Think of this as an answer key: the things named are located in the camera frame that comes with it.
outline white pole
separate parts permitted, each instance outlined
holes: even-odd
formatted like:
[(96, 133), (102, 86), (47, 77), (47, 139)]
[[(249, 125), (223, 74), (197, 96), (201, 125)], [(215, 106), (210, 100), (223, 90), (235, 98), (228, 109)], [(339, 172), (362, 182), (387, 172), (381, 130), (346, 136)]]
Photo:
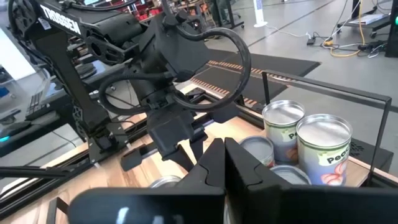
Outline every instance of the white pole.
[(256, 24), (254, 27), (262, 27), (267, 24), (264, 21), (264, 15), (262, 13), (262, 1), (261, 0), (253, 0), (254, 3), (254, 13), (256, 15)]

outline can label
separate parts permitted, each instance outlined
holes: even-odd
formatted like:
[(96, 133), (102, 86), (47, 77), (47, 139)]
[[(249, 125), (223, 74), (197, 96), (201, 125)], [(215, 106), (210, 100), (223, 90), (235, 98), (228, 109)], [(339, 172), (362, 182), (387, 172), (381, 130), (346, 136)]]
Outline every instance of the can label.
[(346, 181), (348, 156), (349, 142), (325, 150), (298, 140), (299, 166), (309, 176), (312, 184), (343, 185)]
[(297, 133), (296, 124), (289, 126), (274, 126), (264, 121), (266, 137), (274, 145), (274, 158), (277, 164), (296, 165), (297, 154)]

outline equipment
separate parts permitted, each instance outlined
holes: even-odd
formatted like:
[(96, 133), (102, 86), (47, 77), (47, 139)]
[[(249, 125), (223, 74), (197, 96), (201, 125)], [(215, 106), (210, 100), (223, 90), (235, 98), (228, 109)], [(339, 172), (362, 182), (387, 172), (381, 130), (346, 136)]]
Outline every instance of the equipment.
[(398, 1), (394, 0), (391, 7), (391, 27), (388, 36), (386, 57), (398, 57)]
[(71, 224), (221, 224), (225, 198), (234, 224), (391, 223), (398, 218), (396, 190), (292, 185), (231, 138), (215, 139), (175, 187), (87, 190), (71, 202), (67, 215)]
[(32, 96), (28, 108), (26, 109), (25, 119), (27, 121), (33, 121), (51, 111), (53, 109), (47, 104), (40, 104), (43, 91), (40, 91)]
[[(130, 4), (88, 7), (70, 1), (17, 0), (14, 4), (10, 0), (9, 20), (21, 46), (47, 63), (71, 96), (76, 126), (88, 139), (90, 161), (101, 161), (127, 143), (120, 134), (120, 124), (110, 123), (104, 106), (121, 115), (147, 113), (148, 133), (163, 160), (171, 159), (190, 170), (193, 164), (177, 143), (184, 139), (190, 139), (192, 144), (199, 139), (202, 143), (206, 138), (203, 126), (195, 126), (192, 111), (219, 114), (218, 110), (240, 95), (250, 77), (248, 47), (236, 33), (224, 28), (194, 34), (193, 28), (184, 23), (187, 13), (180, 11), (173, 15), (167, 0), (162, 1), (164, 12), (156, 15), (149, 25), (140, 24), (131, 14), (112, 11)], [(110, 77), (100, 86), (102, 106), (91, 100), (66, 53), (66, 32), (84, 40), (89, 53), (104, 63), (127, 62), (123, 74)], [(194, 105), (175, 89), (173, 82), (189, 80), (207, 63), (208, 49), (203, 40), (213, 35), (225, 36), (236, 44), (244, 65), (243, 76), (235, 91), (220, 101)], [(107, 87), (121, 80), (130, 80), (140, 106), (122, 109), (108, 101)]]

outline yellow cable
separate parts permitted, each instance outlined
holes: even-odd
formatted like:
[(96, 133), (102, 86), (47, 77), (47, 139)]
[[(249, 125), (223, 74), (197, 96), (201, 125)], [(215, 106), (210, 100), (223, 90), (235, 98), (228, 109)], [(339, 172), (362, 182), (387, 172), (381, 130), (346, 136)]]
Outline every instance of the yellow cable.
[[(365, 37), (364, 37), (364, 35), (363, 35), (362, 23), (361, 23), (362, 3), (363, 3), (363, 0), (361, 0), (361, 2), (360, 2), (360, 4), (359, 4), (359, 16), (358, 16), (358, 19), (359, 19), (359, 31), (361, 32), (361, 37), (362, 37), (362, 44), (365, 45)], [(332, 56), (334, 56), (334, 57), (351, 57), (351, 56), (357, 55), (358, 53), (360, 53), (360, 50), (357, 50), (357, 51), (355, 51), (355, 52), (352, 53), (352, 54), (338, 55), (338, 54), (334, 54), (334, 53), (333, 53), (333, 49), (332, 49), (332, 48), (330, 49), (330, 54), (331, 54)]]

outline white can label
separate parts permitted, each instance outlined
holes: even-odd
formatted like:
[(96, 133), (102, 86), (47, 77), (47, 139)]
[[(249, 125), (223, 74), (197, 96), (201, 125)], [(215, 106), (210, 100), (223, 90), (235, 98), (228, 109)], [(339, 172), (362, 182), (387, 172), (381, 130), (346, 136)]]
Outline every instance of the white can label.
[(291, 140), (297, 139), (296, 127), (285, 128), (281, 131), (283, 142), (290, 142)]
[(349, 154), (349, 145), (336, 151), (323, 151), (318, 153), (319, 165), (331, 166), (345, 161)]

